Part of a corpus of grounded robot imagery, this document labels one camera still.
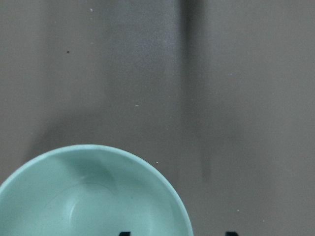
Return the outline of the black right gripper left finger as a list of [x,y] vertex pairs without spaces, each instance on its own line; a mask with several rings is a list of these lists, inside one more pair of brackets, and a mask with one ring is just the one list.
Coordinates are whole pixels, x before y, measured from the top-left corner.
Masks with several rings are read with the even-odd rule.
[[119,236],[130,236],[130,232],[120,232]]

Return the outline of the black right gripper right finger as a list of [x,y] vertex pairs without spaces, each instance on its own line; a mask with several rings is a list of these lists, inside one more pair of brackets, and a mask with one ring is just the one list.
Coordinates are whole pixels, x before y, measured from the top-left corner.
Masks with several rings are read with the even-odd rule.
[[227,231],[225,232],[225,236],[239,236],[239,234],[235,231]]

